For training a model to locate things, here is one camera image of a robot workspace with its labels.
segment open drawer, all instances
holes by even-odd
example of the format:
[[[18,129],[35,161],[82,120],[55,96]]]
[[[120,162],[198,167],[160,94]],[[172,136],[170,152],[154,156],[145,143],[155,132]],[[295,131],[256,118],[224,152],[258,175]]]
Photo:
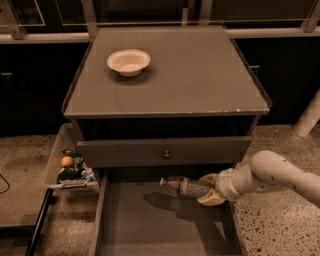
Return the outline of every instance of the open drawer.
[[[95,168],[238,163],[251,137],[170,138],[79,141],[77,147]]]
[[[57,191],[69,191],[69,192],[95,192],[99,193],[99,185],[97,181],[85,181],[85,180],[70,180],[64,184],[57,184],[57,178],[61,166],[61,159],[64,156],[62,150],[68,148],[71,150],[76,149],[76,139],[74,138],[74,130],[70,123],[63,124],[56,137],[53,145],[49,161],[46,166],[45,184],[48,188]]]
[[[229,204],[204,207],[159,182],[105,175],[89,255],[242,255]]]

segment drawer front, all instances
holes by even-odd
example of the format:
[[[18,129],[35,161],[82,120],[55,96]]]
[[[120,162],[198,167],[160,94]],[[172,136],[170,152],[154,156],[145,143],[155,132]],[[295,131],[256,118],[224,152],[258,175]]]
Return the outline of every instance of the drawer front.
[[[88,165],[98,167],[237,163],[251,137],[79,141]]]

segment black cabinet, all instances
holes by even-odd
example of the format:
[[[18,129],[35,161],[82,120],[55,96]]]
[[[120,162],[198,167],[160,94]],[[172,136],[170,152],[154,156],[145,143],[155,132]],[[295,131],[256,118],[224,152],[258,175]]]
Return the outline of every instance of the black cabinet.
[[[320,38],[238,39],[273,102],[260,124],[295,123],[320,85]]]
[[[62,102],[87,46],[0,46],[0,136],[58,132],[66,122]]]

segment plastic bottle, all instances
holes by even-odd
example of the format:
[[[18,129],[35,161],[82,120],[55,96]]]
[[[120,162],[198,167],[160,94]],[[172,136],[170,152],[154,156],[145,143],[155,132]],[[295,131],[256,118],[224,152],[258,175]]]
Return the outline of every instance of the plastic bottle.
[[[203,185],[198,180],[182,176],[170,176],[166,179],[161,178],[160,185],[168,187],[175,194],[192,198],[205,196],[211,189],[211,187]]]

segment speckled floor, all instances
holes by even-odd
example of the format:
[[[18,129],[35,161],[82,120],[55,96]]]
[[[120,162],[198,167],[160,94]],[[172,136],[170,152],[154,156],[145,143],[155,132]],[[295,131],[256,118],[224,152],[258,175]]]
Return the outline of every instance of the speckled floor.
[[[241,165],[259,150],[281,154],[320,175],[320,126],[307,138],[291,126],[259,126]],[[247,255],[320,255],[320,210],[292,191],[247,194],[235,202],[238,232]]]
[[[0,194],[0,225],[32,224],[46,188],[45,166],[55,136],[0,138],[0,173],[11,188]],[[320,175],[320,126],[308,138],[289,125],[258,126],[243,165],[259,150],[275,151]],[[0,179],[0,192],[6,184]],[[35,255],[88,255],[98,196],[56,195]],[[247,194],[234,203],[244,255],[320,255],[320,211],[291,191]],[[0,255],[24,255],[27,240],[1,239]]]

